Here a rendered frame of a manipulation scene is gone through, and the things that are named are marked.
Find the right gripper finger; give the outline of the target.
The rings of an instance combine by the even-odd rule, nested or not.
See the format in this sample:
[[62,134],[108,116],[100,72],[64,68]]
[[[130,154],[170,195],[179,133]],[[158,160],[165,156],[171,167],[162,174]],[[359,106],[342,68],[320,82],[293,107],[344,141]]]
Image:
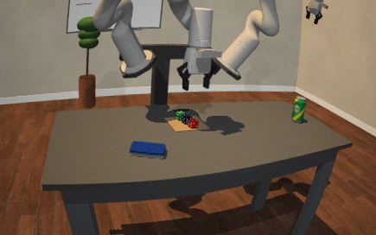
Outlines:
[[212,78],[215,70],[216,70],[216,67],[213,64],[211,64],[210,73],[204,74],[205,77],[203,78],[203,87],[209,89],[209,82],[210,82],[210,79]]
[[177,72],[182,77],[182,89],[185,90],[185,91],[188,91],[188,87],[189,87],[188,78],[191,75],[191,74],[188,73],[188,69],[185,71],[185,73],[182,72],[182,70],[184,68],[186,68],[187,66],[188,66],[188,63],[186,62],[186,63],[184,63],[183,65],[181,65],[180,67],[177,68]]

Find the green drink can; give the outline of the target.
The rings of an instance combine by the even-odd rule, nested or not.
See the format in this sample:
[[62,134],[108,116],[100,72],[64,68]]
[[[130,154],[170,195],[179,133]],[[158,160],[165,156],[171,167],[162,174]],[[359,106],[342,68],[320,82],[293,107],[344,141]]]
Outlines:
[[295,102],[294,102],[294,108],[292,112],[292,120],[296,123],[301,123],[303,121],[303,116],[305,112],[305,106],[306,106],[306,98],[296,96]]

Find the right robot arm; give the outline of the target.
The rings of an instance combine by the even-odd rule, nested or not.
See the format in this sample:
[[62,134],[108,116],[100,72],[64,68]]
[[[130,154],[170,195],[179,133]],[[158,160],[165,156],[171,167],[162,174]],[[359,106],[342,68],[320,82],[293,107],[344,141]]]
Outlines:
[[[189,31],[188,45],[199,49],[197,57],[222,58],[222,51],[210,48],[213,11],[193,8],[189,0],[168,0],[168,2],[175,17]],[[99,30],[106,30],[116,23],[112,31],[112,39],[124,60],[121,69],[127,74],[144,69],[153,58],[149,50],[142,49],[133,31],[132,12],[131,0],[101,0],[92,19],[93,25]]]

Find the green die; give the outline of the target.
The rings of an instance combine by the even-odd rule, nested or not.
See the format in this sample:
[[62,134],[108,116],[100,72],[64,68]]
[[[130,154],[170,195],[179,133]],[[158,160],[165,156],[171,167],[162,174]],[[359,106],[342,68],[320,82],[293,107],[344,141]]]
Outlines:
[[182,120],[182,115],[185,115],[185,112],[183,112],[183,111],[176,111],[175,112],[175,118],[179,121]]

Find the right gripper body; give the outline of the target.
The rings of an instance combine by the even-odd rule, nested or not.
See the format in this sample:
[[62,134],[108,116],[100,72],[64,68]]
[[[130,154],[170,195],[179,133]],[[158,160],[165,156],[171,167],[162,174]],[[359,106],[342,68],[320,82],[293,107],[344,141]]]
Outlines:
[[186,49],[184,55],[184,63],[188,63],[188,73],[189,74],[205,74],[211,71],[211,58],[199,58],[197,57],[197,48]]

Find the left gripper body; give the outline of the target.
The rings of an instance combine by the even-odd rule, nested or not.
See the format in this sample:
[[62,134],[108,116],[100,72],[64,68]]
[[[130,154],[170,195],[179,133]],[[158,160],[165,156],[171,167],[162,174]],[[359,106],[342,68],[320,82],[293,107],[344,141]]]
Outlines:
[[310,0],[307,10],[310,13],[317,15],[319,10],[322,11],[322,3],[317,2],[316,0]]

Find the red die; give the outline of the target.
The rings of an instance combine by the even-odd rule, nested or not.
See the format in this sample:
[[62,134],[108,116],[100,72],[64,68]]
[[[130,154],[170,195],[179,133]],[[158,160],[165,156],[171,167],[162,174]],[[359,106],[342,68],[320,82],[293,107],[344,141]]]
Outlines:
[[188,127],[191,129],[198,128],[199,121],[195,118],[190,118],[188,120]]

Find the tan flat mat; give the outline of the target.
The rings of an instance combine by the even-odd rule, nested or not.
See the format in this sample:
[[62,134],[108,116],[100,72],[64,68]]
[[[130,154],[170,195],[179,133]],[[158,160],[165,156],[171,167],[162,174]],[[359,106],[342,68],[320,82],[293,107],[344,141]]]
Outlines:
[[209,130],[210,128],[206,126],[198,117],[191,116],[199,121],[198,128],[191,129],[188,127],[187,124],[182,123],[182,121],[177,120],[175,117],[165,117],[164,119],[167,123],[171,126],[171,128],[175,132],[182,132],[182,131],[191,131],[191,130]]

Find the black die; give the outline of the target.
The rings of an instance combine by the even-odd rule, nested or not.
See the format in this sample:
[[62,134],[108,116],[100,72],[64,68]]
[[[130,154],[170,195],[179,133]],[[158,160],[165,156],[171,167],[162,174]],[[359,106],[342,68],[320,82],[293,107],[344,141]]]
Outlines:
[[192,118],[191,116],[187,115],[182,115],[182,123],[188,124],[188,120]]

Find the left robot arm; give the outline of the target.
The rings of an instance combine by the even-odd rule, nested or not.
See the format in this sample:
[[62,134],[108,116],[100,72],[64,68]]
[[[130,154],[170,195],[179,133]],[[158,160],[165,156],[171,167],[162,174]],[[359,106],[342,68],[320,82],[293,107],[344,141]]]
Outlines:
[[259,0],[259,2],[262,11],[254,10],[249,14],[244,31],[223,53],[222,58],[217,58],[237,76],[240,76],[237,69],[259,44],[259,30],[267,36],[275,36],[279,31],[275,0]]

